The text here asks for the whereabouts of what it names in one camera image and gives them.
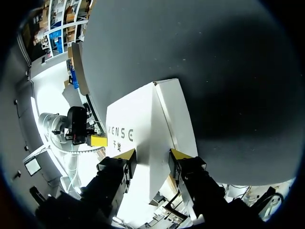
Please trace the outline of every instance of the white cable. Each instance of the white cable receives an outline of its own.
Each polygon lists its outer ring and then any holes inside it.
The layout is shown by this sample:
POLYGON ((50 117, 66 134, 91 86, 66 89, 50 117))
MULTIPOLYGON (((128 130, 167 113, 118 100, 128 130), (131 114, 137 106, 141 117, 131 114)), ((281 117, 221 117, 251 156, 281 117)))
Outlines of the white cable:
POLYGON ((77 157, 77 160, 76 160, 76 171, 75 171, 74 177, 72 178, 72 180, 71 180, 71 182, 68 186, 68 189, 67 189, 68 193, 69 193, 69 189, 70 189, 71 185, 73 185, 73 182, 76 179, 77 173, 78 173, 78 157, 77 157))
POLYGON ((100 151, 102 147, 96 148, 96 149, 90 149, 90 150, 83 150, 83 151, 67 151, 67 150, 63 150, 61 148, 59 148, 54 142, 53 139, 50 138, 50 143, 53 147, 55 147, 56 149, 58 149, 60 152, 64 153, 64 154, 75 154, 75 155, 79 155, 79 154, 83 154, 83 153, 95 153, 97 151, 100 151))

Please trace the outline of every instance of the dark surface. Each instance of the dark surface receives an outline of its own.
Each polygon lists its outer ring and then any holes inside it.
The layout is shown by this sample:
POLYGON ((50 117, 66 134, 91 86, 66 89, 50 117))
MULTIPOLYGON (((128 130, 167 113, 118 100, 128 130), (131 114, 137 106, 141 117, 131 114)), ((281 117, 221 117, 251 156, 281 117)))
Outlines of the dark surface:
POLYGON ((178 77, 199 156, 217 182, 264 185, 295 176, 301 72, 283 28, 258 1, 98 2, 82 57, 104 123, 111 103, 178 77))

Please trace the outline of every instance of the white cardboard box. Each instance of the white cardboard box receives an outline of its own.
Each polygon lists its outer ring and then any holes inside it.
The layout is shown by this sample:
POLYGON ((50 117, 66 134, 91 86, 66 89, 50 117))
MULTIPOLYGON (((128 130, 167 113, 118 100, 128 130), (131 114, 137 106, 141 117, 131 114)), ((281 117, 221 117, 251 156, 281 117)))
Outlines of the white cardboard box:
MULTIPOLYGON (((128 197, 124 197, 118 213, 125 222, 132 222, 130 213, 122 209, 128 209, 124 206, 130 207, 131 200, 143 205, 153 199, 170 173, 170 148, 198 156, 179 80, 151 82, 109 105, 106 130, 106 156, 117 156, 133 148, 137 152, 137 167, 125 194, 128 197)), ((154 208, 148 209, 146 213, 153 214, 154 208)))

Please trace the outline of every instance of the robotic arm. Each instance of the robotic arm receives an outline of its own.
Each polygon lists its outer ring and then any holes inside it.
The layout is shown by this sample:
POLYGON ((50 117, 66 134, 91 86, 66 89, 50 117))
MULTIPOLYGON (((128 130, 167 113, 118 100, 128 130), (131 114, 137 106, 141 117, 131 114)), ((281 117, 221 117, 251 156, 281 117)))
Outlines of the robotic arm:
MULTIPOLYGON (((40 204, 36 216, 46 225, 54 227, 109 225, 118 212, 124 193, 128 191, 135 167, 135 150, 115 158, 106 157, 97 165, 97 176, 82 188, 81 200, 75 200, 66 193, 57 199, 50 197, 45 200, 33 187, 31 194, 40 204)), ((254 227, 263 225, 257 206, 250 208, 239 198, 226 202, 224 188, 209 176, 206 163, 200 157, 192 158, 171 149, 169 167, 194 225, 204 223, 214 227, 219 222, 251 222, 254 227)))

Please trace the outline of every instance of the light fixture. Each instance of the light fixture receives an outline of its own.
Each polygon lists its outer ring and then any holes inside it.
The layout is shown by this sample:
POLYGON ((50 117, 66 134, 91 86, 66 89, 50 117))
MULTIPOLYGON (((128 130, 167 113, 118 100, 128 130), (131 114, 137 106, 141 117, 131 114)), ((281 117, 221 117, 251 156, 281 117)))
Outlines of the light fixture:
MULTIPOLYGON (((42 142, 48 146, 48 141, 44 135, 44 133, 42 132, 41 128, 39 127, 38 125, 38 111, 37 111, 37 107, 36 107, 36 101, 35 101, 35 98, 31 97, 30 98, 30 101, 31 101, 31 104, 32 104, 32 110, 33 110, 33 115, 34 115, 34 119, 35 119, 35 123, 36 123, 36 126, 37 126, 37 129, 38 129, 38 132, 39 132, 39 135, 41 137, 41 140, 42 142)), ((65 170, 62 168, 62 166, 60 165, 60 163, 58 162, 57 158, 55 157, 54 153, 48 149, 47 150, 52 162, 54 163, 54 165, 56 166, 56 168, 58 169, 58 171, 61 173, 62 176, 64 177, 67 177, 67 173, 65 172, 65 170)))
POLYGON ((29 172, 30 176, 33 176, 35 173, 41 170, 41 167, 36 158, 33 158, 31 161, 28 161, 24 165, 27 168, 27 171, 29 172))

